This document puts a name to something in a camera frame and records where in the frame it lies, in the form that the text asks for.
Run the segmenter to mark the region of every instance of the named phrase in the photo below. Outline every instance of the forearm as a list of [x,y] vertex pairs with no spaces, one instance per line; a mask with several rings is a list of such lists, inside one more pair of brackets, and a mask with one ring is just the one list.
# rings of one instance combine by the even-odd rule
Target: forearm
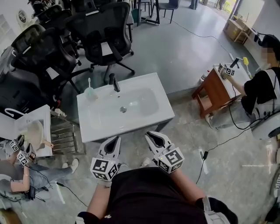
[[87,212],[94,214],[99,219],[103,218],[107,210],[110,191],[111,188],[98,184],[87,208]]
[[232,77],[227,77],[227,80],[241,93],[241,95],[246,96],[244,86],[237,83]]
[[18,153],[19,153],[19,150],[16,151],[16,152],[14,152],[14,153],[8,158],[8,161],[9,161],[12,165],[14,165],[14,163],[16,162]]
[[191,179],[183,174],[179,168],[170,174],[171,179],[180,188],[181,192],[188,200],[194,204],[199,198],[204,198],[206,195]]
[[11,182],[10,188],[12,192],[25,192],[30,189],[30,179],[29,179],[29,169],[27,166],[24,166],[24,174],[22,182]]

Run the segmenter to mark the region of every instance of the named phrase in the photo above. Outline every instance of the blue-gray floor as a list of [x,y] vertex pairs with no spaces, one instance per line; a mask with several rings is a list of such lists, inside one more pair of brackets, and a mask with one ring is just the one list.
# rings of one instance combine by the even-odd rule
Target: blue-gray floor
[[[187,6],[189,2],[182,0],[179,9],[174,12],[174,22],[171,24],[167,19],[170,18],[171,13],[167,12],[167,18],[161,18],[160,26],[143,23],[140,27],[135,27],[132,44],[135,55],[127,56],[123,63],[134,68],[137,76],[158,73],[165,91],[170,93],[168,97],[175,112],[175,118],[163,133],[181,149],[185,156],[183,172],[196,181],[202,164],[199,149],[202,151],[211,149],[237,136],[240,131],[234,127],[224,130],[211,129],[204,120],[200,119],[198,104],[191,100],[190,91],[181,91],[195,87],[201,75],[213,64],[231,61],[228,53],[217,40],[197,37],[181,26],[198,35],[215,36],[234,56],[248,56],[252,74],[256,64],[243,46],[233,44],[224,35],[223,18],[202,5],[199,5],[197,10],[188,9]],[[82,54],[81,51],[80,58],[83,63],[81,67],[86,67],[90,63],[82,57]],[[90,76],[95,88],[101,86],[105,69],[97,66],[93,74],[86,73],[77,77],[76,84],[80,89],[85,89],[87,78]],[[111,72],[117,75],[118,80],[131,77],[129,71],[118,65],[115,65]],[[78,118],[76,94],[69,85],[63,93],[62,109],[69,117]],[[143,158],[151,157],[144,139],[146,131],[143,129],[121,136],[120,159],[132,168],[137,168]],[[62,180],[86,204],[89,204],[96,187],[96,180],[89,168],[99,145],[87,143],[87,155],[76,156],[80,160],[77,171]],[[226,203],[237,214],[239,223],[257,223],[273,203],[273,198],[269,196],[269,189],[277,166],[267,165],[269,164],[268,151],[275,148],[277,148],[275,140],[256,140],[251,132],[247,131],[209,153],[205,161],[207,169],[203,169],[198,186],[207,195]],[[64,161],[71,162],[73,158],[57,156],[39,162],[50,167],[60,167]],[[27,218],[20,213],[21,207],[17,203],[14,204],[15,210],[20,214],[24,224],[74,223],[75,216],[86,208],[68,189],[61,188],[61,192],[65,204],[53,196],[46,203],[37,199],[24,203],[23,212]]]

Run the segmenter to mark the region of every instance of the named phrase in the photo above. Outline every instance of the sink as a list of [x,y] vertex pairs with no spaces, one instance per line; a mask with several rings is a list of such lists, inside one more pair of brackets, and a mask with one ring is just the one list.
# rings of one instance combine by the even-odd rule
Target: sink
[[95,89],[98,99],[77,96],[82,141],[99,140],[172,119],[175,115],[157,73]]

